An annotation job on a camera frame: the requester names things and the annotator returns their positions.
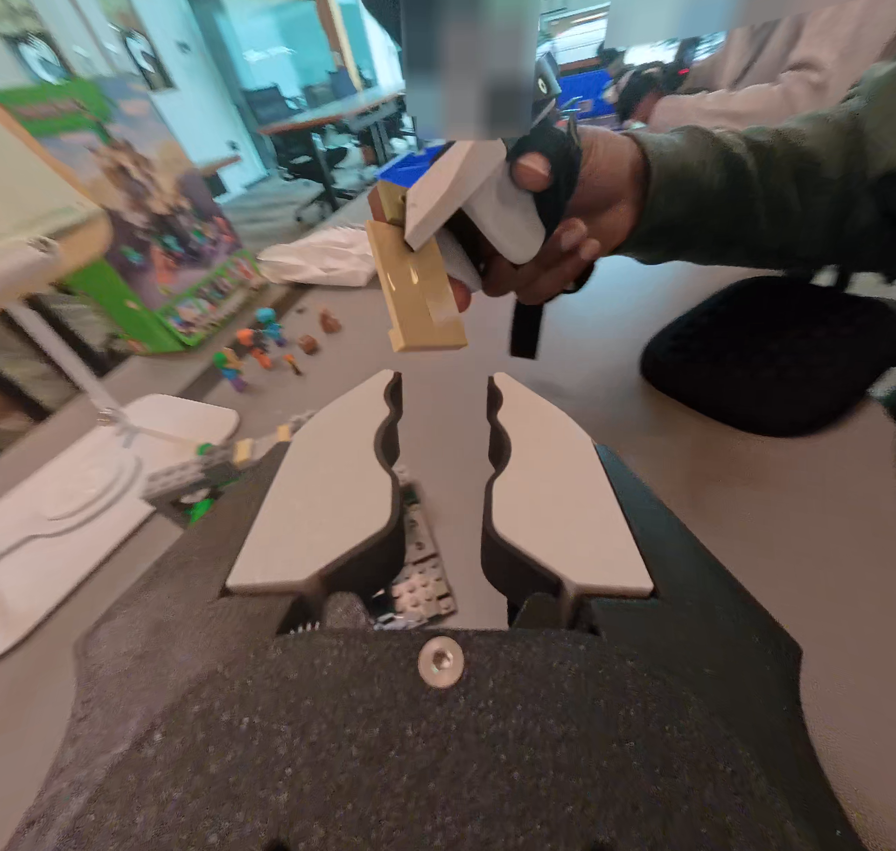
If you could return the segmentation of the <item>grey brick build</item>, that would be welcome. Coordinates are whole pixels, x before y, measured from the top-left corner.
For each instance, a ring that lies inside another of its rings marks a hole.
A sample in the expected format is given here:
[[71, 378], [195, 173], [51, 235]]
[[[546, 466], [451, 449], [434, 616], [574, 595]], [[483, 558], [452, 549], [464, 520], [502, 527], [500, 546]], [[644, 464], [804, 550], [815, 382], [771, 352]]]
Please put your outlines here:
[[294, 415], [261, 438], [244, 438], [223, 445], [202, 444], [192, 458], [147, 476], [141, 499], [185, 530], [206, 515], [222, 494], [254, 469], [269, 451], [291, 442], [315, 414], [316, 410], [311, 409]]

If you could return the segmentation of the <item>green and purple minifigure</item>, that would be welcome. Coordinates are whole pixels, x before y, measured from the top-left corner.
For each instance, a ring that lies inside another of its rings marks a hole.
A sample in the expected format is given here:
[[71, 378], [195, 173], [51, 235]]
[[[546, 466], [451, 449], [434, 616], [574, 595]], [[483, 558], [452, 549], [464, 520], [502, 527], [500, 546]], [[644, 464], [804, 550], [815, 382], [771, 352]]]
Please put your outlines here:
[[241, 361], [230, 348], [224, 348], [215, 352], [211, 361], [215, 369], [230, 386], [238, 393], [248, 389], [248, 383], [243, 374]]

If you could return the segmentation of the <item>white lamp stand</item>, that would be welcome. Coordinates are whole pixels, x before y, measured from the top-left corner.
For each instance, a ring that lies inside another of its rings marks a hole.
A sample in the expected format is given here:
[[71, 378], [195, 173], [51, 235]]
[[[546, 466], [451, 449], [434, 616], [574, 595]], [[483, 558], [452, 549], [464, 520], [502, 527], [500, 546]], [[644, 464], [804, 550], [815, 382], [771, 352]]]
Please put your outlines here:
[[147, 476], [185, 464], [204, 443], [229, 440], [231, 408], [165, 394], [123, 406], [47, 320], [23, 299], [54, 277], [58, 245], [2, 243], [2, 306], [97, 411], [97, 425], [2, 496], [1, 651], [34, 632], [151, 514]]

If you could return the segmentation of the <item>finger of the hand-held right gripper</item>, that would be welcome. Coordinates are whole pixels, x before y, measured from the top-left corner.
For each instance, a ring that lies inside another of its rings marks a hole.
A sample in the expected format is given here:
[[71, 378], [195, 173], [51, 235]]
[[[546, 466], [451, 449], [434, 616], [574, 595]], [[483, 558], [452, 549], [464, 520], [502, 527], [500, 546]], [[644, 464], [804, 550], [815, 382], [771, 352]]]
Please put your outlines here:
[[506, 155], [503, 140], [450, 143], [407, 191], [404, 240], [409, 248], [425, 246], [504, 164]]
[[532, 194], [516, 186], [502, 163], [440, 229], [440, 254], [448, 277], [476, 293], [492, 256], [521, 267], [545, 240]]

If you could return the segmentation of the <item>wooden background table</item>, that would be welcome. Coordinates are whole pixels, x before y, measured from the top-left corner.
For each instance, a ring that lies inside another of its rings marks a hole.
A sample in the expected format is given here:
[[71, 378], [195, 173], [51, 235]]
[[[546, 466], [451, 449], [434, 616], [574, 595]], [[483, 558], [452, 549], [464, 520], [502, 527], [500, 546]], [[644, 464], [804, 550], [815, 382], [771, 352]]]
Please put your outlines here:
[[293, 113], [255, 129], [258, 135], [272, 138], [288, 132], [312, 131], [326, 126], [345, 125], [350, 133], [378, 126], [397, 111], [397, 102], [405, 94], [403, 84], [375, 86], [311, 110]]

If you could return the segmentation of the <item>green and grey brick baseplate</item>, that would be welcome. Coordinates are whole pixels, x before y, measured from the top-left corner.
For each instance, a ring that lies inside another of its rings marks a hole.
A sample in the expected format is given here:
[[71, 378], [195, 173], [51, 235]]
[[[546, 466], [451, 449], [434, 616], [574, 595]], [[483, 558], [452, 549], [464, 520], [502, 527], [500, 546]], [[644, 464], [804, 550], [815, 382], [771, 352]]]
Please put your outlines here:
[[457, 612], [454, 591], [434, 541], [420, 485], [404, 465], [399, 480], [405, 558], [398, 575], [369, 604], [375, 630], [408, 631], [439, 623]]

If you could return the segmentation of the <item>person's right forearm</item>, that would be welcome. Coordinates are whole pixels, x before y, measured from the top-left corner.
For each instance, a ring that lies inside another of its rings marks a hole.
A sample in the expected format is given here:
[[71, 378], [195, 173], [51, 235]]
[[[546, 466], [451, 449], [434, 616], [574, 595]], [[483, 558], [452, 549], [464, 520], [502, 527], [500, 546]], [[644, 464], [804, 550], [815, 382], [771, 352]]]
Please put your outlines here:
[[644, 204], [616, 253], [651, 265], [840, 267], [894, 280], [893, 61], [874, 64], [838, 104], [778, 127], [632, 138]]

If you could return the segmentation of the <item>white plastic bag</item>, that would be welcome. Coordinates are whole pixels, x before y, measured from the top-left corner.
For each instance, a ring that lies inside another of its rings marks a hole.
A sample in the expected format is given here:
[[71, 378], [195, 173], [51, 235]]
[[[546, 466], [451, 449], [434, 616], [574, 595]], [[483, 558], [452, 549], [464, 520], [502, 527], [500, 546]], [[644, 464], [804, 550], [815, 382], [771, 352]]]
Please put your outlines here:
[[272, 245], [257, 254], [256, 262], [263, 277], [279, 285], [357, 288], [376, 273], [369, 240], [358, 225], [324, 228]]

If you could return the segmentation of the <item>black chair seat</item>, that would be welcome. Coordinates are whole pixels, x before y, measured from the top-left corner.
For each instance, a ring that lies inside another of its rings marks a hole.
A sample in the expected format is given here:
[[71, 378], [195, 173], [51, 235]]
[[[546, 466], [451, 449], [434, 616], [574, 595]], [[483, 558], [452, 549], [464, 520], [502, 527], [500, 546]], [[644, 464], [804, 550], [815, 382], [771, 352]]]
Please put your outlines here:
[[727, 427], [795, 439], [856, 410], [894, 367], [894, 306], [784, 276], [733, 283], [660, 330], [640, 372]]

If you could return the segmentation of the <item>wall poster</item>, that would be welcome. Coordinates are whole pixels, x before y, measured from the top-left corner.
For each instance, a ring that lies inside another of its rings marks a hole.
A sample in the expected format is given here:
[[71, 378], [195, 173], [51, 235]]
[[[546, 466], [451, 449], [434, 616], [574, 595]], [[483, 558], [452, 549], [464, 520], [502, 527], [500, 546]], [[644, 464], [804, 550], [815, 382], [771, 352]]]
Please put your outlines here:
[[109, 28], [151, 92], [168, 92], [176, 85], [132, 0], [97, 0]]
[[64, 84], [75, 78], [31, 0], [1, 0], [1, 37], [31, 80]]

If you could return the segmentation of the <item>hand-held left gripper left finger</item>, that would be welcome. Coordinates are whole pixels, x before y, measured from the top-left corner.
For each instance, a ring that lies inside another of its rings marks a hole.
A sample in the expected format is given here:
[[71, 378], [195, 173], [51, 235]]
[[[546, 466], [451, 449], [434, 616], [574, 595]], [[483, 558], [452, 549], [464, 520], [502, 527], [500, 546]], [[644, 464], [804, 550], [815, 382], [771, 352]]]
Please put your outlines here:
[[399, 574], [401, 416], [402, 376], [383, 370], [297, 430], [227, 577], [228, 593], [366, 598]]

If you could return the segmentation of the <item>green printed toy set box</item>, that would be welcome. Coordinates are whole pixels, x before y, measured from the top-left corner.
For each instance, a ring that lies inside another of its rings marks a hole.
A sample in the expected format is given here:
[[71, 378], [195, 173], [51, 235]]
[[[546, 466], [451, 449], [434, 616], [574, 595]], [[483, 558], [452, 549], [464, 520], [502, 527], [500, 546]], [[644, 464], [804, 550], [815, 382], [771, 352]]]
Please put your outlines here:
[[129, 74], [2, 90], [3, 109], [99, 205], [111, 239], [64, 279], [132, 352], [202, 344], [264, 285], [202, 174]]

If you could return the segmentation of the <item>brown brick plate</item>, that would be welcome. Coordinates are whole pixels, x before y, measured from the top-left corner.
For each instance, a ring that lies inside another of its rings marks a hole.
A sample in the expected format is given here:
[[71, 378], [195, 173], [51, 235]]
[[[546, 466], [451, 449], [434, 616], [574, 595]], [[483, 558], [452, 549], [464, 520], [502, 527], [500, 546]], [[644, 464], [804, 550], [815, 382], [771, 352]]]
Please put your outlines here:
[[378, 180], [367, 199], [373, 220], [403, 228], [406, 221], [407, 194], [408, 189], [401, 185]]

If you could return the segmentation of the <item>tan brick plate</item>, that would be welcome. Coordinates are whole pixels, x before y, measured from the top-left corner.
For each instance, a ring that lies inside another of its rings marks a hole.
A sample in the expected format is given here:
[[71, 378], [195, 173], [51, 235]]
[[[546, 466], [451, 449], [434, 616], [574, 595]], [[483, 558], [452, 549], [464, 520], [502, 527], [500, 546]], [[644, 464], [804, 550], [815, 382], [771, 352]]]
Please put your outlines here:
[[382, 287], [392, 350], [456, 351], [467, 347], [462, 316], [436, 240], [412, 250], [400, 226], [364, 224]]

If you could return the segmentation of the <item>grey desk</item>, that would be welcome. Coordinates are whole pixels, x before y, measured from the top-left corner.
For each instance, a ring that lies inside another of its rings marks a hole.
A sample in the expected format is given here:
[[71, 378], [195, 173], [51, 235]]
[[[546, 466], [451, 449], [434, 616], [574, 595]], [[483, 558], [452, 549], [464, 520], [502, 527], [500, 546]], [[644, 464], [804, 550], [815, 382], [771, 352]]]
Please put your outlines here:
[[506, 601], [483, 576], [487, 378], [507, 373], [615, 451], [804, 652], [805, 717], [833, 788], [867, 846], [894, 849], [894, 423], [876, 402], [798, 440], [758, 438], [705, 419], [647, 386], [644, 344], [747, 273], [675, 263], [602, 262], [585, 290], [552, 305], [535, 363], [506, 354], [508, 299], [477, 295], [469, 348], [394, 354], [376, 285], [314, 288], [285, 328], [342, 331], [290, 370], [234, 392], [197, 370], [207, 352], [136, 359], [106, 379], [121, 401], [182, 392], [239, 413], [238, 437], [320, 409], [385, 369], [400, 371], [401, 461], [421, 485], [458, 611], [435, 629], [504, 631]]

